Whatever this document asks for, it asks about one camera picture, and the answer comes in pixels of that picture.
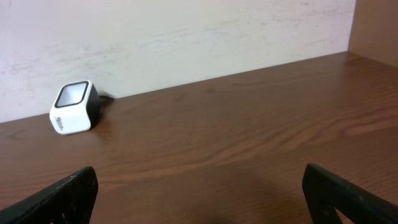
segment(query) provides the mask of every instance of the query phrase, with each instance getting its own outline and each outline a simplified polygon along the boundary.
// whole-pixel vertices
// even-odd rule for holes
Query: white wall
[[[354,0],[0,0],[0,122],[348,48]]]

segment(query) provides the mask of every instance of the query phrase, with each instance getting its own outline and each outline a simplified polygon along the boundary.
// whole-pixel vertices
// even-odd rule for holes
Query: white casing
[[[88,82],[83,100],[75,105],[57,108],[57,100],[60,97],[64,87],[81,82]],[[92,86],[92,82],[89,80],[83,80],[80,82],[67,84],[61,88],[50,110],[50,120],[56,132],[59,134],[71,134],[80,131],[86,131],[91,128],[91,122],[87,114],[86,106]]]

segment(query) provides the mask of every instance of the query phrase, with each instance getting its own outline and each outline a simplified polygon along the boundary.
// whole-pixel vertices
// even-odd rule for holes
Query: wooden table
[[[92,223],[310,223],[308,162],[398,204],[397,146],[398,68],[340,53],[121,98],[84,133],[2,123],[0,208],[93,166]]]

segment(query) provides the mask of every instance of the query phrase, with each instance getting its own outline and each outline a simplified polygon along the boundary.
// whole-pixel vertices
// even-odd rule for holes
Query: white device
[[[50,120],[59,134],[77,133],[98,122],[100,109],[100,97],[93,83],[84,80],[61,88],[50,111]]]

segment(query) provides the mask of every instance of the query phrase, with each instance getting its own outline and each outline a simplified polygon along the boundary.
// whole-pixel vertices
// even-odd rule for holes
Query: small white box
[[[71,134],[92,128],[100,118],[101,101],[89,80],[61,88],[50,111],[52,126],[59,134]]]

